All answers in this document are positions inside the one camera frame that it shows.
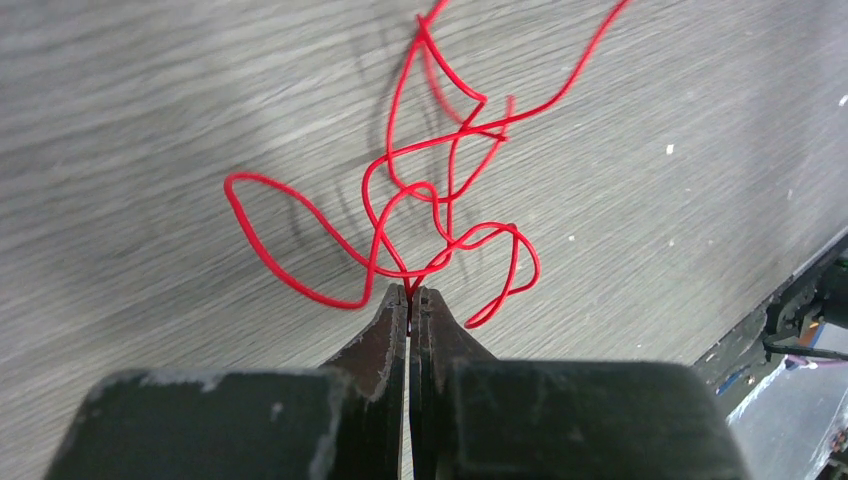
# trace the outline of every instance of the tangled wire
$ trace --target tangled wire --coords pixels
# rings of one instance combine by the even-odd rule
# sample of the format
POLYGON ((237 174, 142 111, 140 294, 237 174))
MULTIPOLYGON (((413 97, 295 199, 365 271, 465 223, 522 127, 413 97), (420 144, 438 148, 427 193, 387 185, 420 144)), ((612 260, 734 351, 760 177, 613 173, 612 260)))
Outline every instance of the tangled wire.
POLYGON ((330 224, 324 214, 322 214, 321 211, 312 202, 310 202, 308 198, 306 198, 303 194, 296 191, 292 187, 284 183, 278 182, 274 179, 271 179, 269 177, 266 177, 264 175, 261 175, 259 173, 252 172, 233 173, 229 175, 224 182, 224 191, 236 215, 236 219, 238 220, 239 225, 244 231, 248 242, 250 242, 250 245, 256 251, 257 255, 262 260, 262 262, 268 267, 269 270, 271 270, 274 275, 276 275, 280 280, 282 280, 283 283, 316 302, 322 303, 330 307, 342 309, 361 308, 365 306, 366 303, 368 303, 371 297, 374 285, 374 277, 376 275, 383 275, 390 278, 401 279, 403 281, 404 288, 406 289, 406 294, 411 299, 412 295, 415 293, 415 291, 418 289, 418 287, 428 275, 447 268, 455 252, 457 252, 458 250, 467 251, 480 248, 483 245, 494 240, 498 236, 504 234, 512 236, 512 254, 503 289, 497 297, 487 303, 482 309, 480 309, 480 311, 478 311, 470 319, 468 319, 468 321, 465 322, 465 327, 476 328, 480 325, 483 325, 484 323, 489 321, 489 319, 491 319, 495 315, 495 313, 497 313, 497 311, 501 308, 504 301, 506 301, 508 297, 532 288, 539 281, 539 275, 541 272, 539 256, 537 255, 536 249, 533 247, 533 244, 530 243, 527 237, 525 237, 524 234, 519 231, 518 227, 516 227, 515 224, 501 222, 484 222, 471 227, 466 232, 457 236, 456 232, 454 231, 453 224, 454 203, 462 195, 464 195, 471 187, 471 185, 474 184, 474 182, 480 177, 486 167, 495 158, 495 155, 497 154, 500 147, 505 142, 509 141, 509 137, 507 137, 507 131, 512 124, 541 114, 542 112, 553 107, 554 104, 560 101, 568 93, 568 91, 575 84, 577 78, 580 76, 580 73, 583 71, 586 64, 588 63, 589 58, 592 56, 592 53, 597 47, 601 38, 609 29, 610 25, 612 25, 615 19, 621 14, 624 8, 630 3, 630 0, 620 0, 619 3, 612 9, 612 11, 610 11, 606 19, 595 32, 594 36, 592 37, 591 41, 589 42, 588 46, 580 57, 580 60, 574 67, 574 70, 572 71, 571 75, 568 77, 565 84, 553 97, 551 97, 548 101, 535 108, 526 110, 521 113, 514 113, 514 97, 508 96, 506 99, 506 111, 504 113, 504 116, 500 120, 496 120, 482 125, 474 125, 474 120, 488 104, 488 98, 482 93, 477 92, 476 90, 471 88, 468 84, 466 84, 459 77, 459 75, 457 75, 457 73, 448 65, 441 51, 439 51, 439 48, 436 46, 436 43, 433 40, 433 37, 429 30, 433 22, 438 18, 439 14, 447 6, 448 1, 449 0, 440 0, 427 16, 422 17, 419 15, 417 17, 419 25, 418 35, 416 36, 414 42, 412 43, 412 46, 409 49, 409 52, 407 53, 406 61, 403 65, 403 70, 401 72, 400 79, 398 80, 397 88, 395 89, 394 97, 392 99, 391 110, 389 111, 388 125, 386 128, 386 151, 380 158, 374 160, 374 162, 368 166, 362 178, 362 205, 365 209, 365 213, 368 215, 368 218, 374 230, 371 239, 371 249, 368 252, 367 256, 362 255, 361 253, 356 251, 356 249, 354 249, 353 246, 351 246, 351 244, 344 237, 342 237, 339 231, 335 227, 333 227, 332 224, 330 224), (395 148, 393 139, 397 113, 401 103, 401 97, 403 94, 404 86, 406 85, 406 81, 409 77, 410 70, 412 69, 412 65, 416 59, 416 55, 418 55, 419 53, 423 56, 424 70, 426 73, 427 82, 433 92, 434 97, 438 101, 439 105, 441 105, 441 108, 445 111, 445 113, 458 124, 458 128, 454 133, 451 133, 449 135, 425 140, 412 145, 407 145, 405 147, 395 148), (463 117, 462 115, 457 113, 457 111, 448 103, 437 81, 434 63, 438 65, 441 71, 464 95, 477 102, 477 106, 471 111, 468 116, 463 117), (471 135, 487 137, 488 139, 491 139, 492 145, 489 148, 488 153, 485 155, 480 164, 474 169, 471 175, 459 186, 459 188, 456 188, 457 182, 455 179, 455 170, 457 150, 459 149, 460 141, 465 137, 471 135), (450 143, 450 154, 448 156, 447 165, 447 192, 443 196, 440 196, 438 189, 432 183, 422 181, 406 184, 398 177, 395 169, 395 161, 399 157, 445 143, 450 143), (374 172, 383 165, 385 165, 385 167, 387 168, 389 177, 391 178, 392 182, 397 186, 399 191, 388 201, 386 206, 378 214, 371 203, 369 185, 371 182, 371 177, 374 175, 374 172), (245 209, 241 204, 241 201, 238 199, 238 196, 235 193, 234 186, 237 182, 256 182, 262 185, 266 185, 268 187, 271 187, 273 189, 276 189, 280 192, 292 196, 303 206, 305 206, 310 212, 312 212, 312 215, 315 216, 315 219, 318 220, 318 222, 327 230, 327 232, 335 239, 339 246, 341 246, 345 250, 345 252, 347 252, 351 256, 351 258, 353 258, 356 262, 360 263, 365 267, 365 286, 363 288, 362 298, 355 301, 333 298, 329 295, 325 295, 323 293, 313 290, 312 288, 307 287, 306 285, 298 281, 290 273, 288 273, 286 270, 284 270, 277 263, 277 261, 274 260, 274 257, 259 239, 259 236, 256 234, 256 231, 253 228, 253 225, 251 224, 250 219, 248 218, 247 213, 245 212, 245 209), (436 256, 434 256, 433 259, 430 260, 430 262, 424 268, 420 268, 417 270, 410 270, 409 268, 407 268, 405 262, 403 261, 403 258, 401 257, 400 253, 398 253, 397 249, 389 238, 388 233, 386 232, 386 222, 388 221, 393 209, 398 205, 398 203, 400 203, 407 197, 413 197, 419 201, 429 203, 432 206, 433 224, 436 227, 436 231, 439 233, 439 235, 445 242, 444 249, 442 249, 442 251, 440 251, 436 256), (441 215, 442 205, 445 206, 444 220, 442 219, 441 215), (522 247, 527 251, 527 253, 533 260, 533 276, 527 283, 520 286, 513 286, 513 284, 515 283, 514 280, 522 247), (377 264, 377 258, 381 248, 385 248, 386 251, 388 251, 388 253, 391 255, 392 259, 395 262, 396 269, 385 268, 377 264))

